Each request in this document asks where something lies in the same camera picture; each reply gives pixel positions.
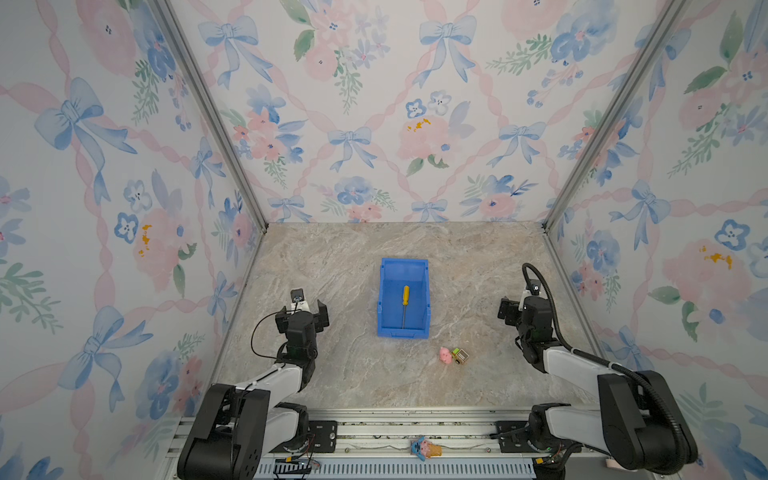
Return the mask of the yellow handled screwdriver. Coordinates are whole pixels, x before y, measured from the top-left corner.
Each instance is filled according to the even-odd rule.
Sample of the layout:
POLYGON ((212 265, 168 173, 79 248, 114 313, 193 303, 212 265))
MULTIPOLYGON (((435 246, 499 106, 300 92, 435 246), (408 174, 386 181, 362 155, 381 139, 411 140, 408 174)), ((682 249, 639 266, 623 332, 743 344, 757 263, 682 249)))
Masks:
POLYGON ((402 295, 402 317, 401 317, 401 329, 406 329, 407 326, 407 309, 410 304, 410 286, 405 285, 402 295))

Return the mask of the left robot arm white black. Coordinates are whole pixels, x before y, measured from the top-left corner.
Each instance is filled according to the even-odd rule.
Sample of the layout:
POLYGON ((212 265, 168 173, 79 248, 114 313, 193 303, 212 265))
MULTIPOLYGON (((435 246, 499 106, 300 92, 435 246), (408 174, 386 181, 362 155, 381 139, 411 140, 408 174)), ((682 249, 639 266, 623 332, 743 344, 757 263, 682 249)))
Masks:
POLYGON ((261 457, 281 444, 304 441, 304 406, 285 399, 310 382, 318 357, 317 334, 330 325, 327 306, 310 310, 301 289, 274 314, 286 342, 270 369, 239 384, 209 387, 177 462, 180 479, 251 479, 261 457))

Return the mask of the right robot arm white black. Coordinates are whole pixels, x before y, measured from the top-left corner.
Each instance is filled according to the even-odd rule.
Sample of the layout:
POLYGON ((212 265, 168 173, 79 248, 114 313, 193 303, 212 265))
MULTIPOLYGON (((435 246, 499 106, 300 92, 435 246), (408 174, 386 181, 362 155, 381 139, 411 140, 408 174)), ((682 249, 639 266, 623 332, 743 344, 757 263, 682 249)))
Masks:
POLYGON ((531 408, 523 426, 499 422, 501 446, 528 446, 549 456, 553 470, 581 448, 603 453, 626 470, 671 475, 699 456, 696 440, 665 378, 633 371, 560 340, 553 302, 541 296, 502 298, 499 319, 517 331, 516 346, 537 371, 565 380, 597 401, 597 409, 550 402, 531 408))

